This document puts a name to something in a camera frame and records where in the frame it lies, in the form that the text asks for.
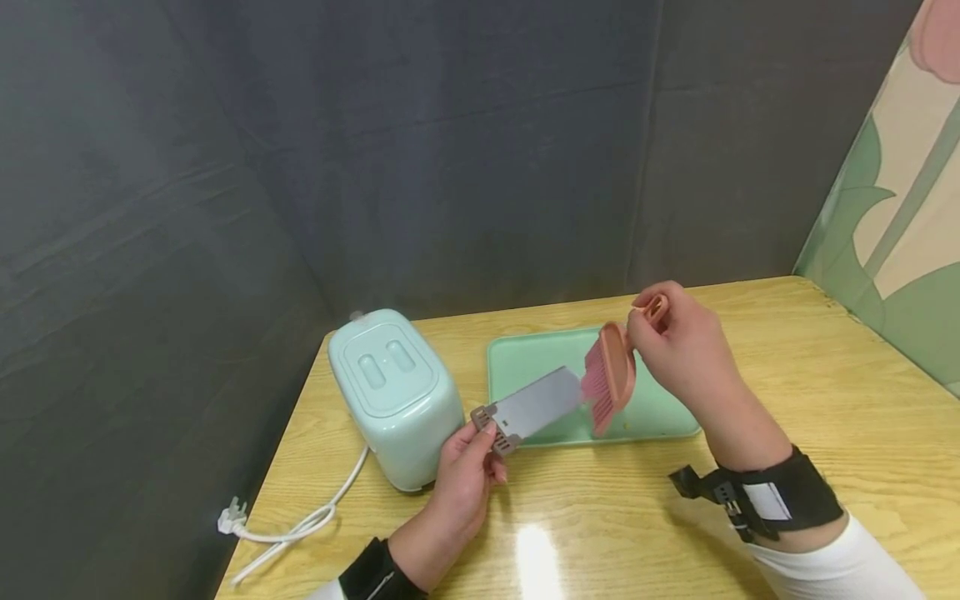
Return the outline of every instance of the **black sleeve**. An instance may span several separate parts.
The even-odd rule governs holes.
[[[347,600],[422,600],[426,593],[396,566],[385,540],[370,544],[340,576]]]

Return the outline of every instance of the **brush bristles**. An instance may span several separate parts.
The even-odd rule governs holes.
[[[593,434],[601,436],[610,426],[613,419],[613,398],[610,393],[610,384],[607,382],[607,370],[603,362],[603,350],[600,349],[600,340],[590,348],[584,358],[586,372],[580,380],[580,391],[584,397],[593,398]]]

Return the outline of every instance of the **wooden table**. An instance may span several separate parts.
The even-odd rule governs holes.
[[[805,279],[692,293],[720,314],[745,378],[848,508],[930,597],[960,597],[960,402]],[[491,340],[620,320],[631,299],[417,327],[449,366],[469,411],[487,400]],[[327,502],[362,448],[326,345],[252,512],[254,531],[283,533]],[[514,454],[511,483],[495,493],[488,526],[433,597],[769,596],[730,541],[722,511],[675,497],[666,475],[687,463],[710,469],[702,435]],[[232,589],[230,576],[265,548],[241,541],[217,598],[301,599],[425,499],[396,492],[369,460],[335,522]]]

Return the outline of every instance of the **pink brush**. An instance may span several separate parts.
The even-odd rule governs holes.
[[[657,326],[666,314],[667,299],[663,294],[654,296],[646,306],[635,306],[647,321]],[[600,327],[597,341],[584,358],[587,372],[580,380],[580,391],[585,398],[593,399],[593,435],[602,436],[613,420],[627,405],[636,384],[636,360],[634,347],[630,344],[627,329],[614,322]]]

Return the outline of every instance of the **gray curtain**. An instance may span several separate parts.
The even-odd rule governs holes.
[[[0,3],[0,596],[210,596],[352,310],[789,273],[918,4]]]
[[[0,13],[0,597],[203,597],[326,306],[157,5]]]

